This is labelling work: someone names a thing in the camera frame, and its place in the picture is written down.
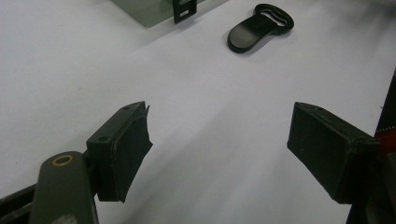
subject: black keyhole-shaped object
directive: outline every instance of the black keyhole-shaped object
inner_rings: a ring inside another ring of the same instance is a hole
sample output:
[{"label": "black keyhole-shaped object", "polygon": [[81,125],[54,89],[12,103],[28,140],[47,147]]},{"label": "black keyhole-shaped object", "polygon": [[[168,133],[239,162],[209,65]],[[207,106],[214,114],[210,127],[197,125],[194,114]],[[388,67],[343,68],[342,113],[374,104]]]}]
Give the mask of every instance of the black keyhole-shaped object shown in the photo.
[{"label": "black keyhole-shaped object", "polygon": [[252,17],[230,31],[228,47],[236,53],[245,53],[265,36],[286,34],[293,26],[293,19],[284,10],[268,4],[259,4],[254,8]]}]

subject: white table surface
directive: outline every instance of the white table surface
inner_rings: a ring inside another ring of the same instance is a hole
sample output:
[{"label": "white table surface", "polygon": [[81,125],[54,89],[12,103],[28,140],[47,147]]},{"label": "white table surface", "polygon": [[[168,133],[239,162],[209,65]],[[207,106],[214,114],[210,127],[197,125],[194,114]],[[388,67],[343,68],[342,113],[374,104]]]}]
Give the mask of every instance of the white table surface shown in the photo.
[{"label": "white table surface", "polygon": [[265,2],[209,2],[146,29],[108,0],[1,1],[0,197],[146,101],[154,146],[126,203],[97,202],[101,223],[345,223],[350,206],[287,149],[293,103],[374,134],[396,65],[395,13],[366,0],[270,0],[293,30],[240,55],[227,34]]}]

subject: hole in tag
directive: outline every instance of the hole in tag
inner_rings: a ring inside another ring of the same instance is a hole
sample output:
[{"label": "hole in tag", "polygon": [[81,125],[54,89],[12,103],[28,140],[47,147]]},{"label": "hole in tag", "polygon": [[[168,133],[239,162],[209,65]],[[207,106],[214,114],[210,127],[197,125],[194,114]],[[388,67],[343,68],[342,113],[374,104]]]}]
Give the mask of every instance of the hole in tag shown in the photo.
[{"label": "hole in tag", "polygon": [[278,26],[286,26],[286,21],[280,19],[278,16],[274,15],[271,10],[263,10],[260,12],[263,16],[276,23]]}]

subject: black plastic part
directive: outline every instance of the black plastic part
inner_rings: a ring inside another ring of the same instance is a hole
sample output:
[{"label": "black plastic part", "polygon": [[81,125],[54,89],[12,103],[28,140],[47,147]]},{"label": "black plastic part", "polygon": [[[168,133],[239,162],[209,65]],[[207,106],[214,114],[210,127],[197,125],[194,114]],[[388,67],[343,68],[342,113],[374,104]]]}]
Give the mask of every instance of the black plastic part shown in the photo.
[{"label": "black plastic part", "polygon": [[30,217],[30,210],[32,203],[26,204],[24,207],[19,208],[11,213],[0,218],[0,224],[22,224],[28,223]]},{"label": "black plastic part", "polygon": [[396,131],[396,70],[390,82],[387,99],[382,109],[376,131],[382,133],[389,130]]},{"label": "black plastic part", "polygon": [[293,19],[284,10],[260,4],[255,7],[252,17],[242,21],[230,31],[227,43],[232,51],[244,53],[265,36],[286,34],[293,26]]},{"label": "black plastic part", "polygon": [[87,141],[90,163],[99,172],[100,201],[125,201],[128,189],[152,144],[144,102],[117,111]]},{"label": "black plastic part", "polygon": [[363,194],[379,142],[329,111],[296,103],[288,148],[338,203]]},{"label": "black plastic part", "polygon": [[197,12],[197,0],[173,0],[174,22],[186,20]]},{"label": "black plastic part", "polygon": [[98,223],[81,153],[64,152],[41,165],[29,223]]},{"label": "black plastic part", "polygon": [[33,201],[35,194],[35,185],[22,189],[18,192],[8,195],[0,199],[0,223],[7,214],[23,208],[25,205]]},{"label": "black plastic part", "polygon": [[346,224],[369,224],[367,221],[366,207],[353,204],[350,208]]}]

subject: white surface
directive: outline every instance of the white surface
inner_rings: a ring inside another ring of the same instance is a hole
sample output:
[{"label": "white surface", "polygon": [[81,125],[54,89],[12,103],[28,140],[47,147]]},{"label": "white surface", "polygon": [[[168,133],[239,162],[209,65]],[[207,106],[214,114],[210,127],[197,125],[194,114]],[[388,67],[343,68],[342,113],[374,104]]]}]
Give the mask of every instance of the white surface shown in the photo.
[{"label": "white surface", "polygon": [[259,3],[230,0],[147,30],[108,0],[3,0],[0,197],[144,100],[154,147],[125,204],[97,203],[101,223],[345,223],[349,206],[286,147],[293,103],[373,134],[396,65],[394,13],[268,1],[294,18],[292,32],[231,52],[228,32]]}]

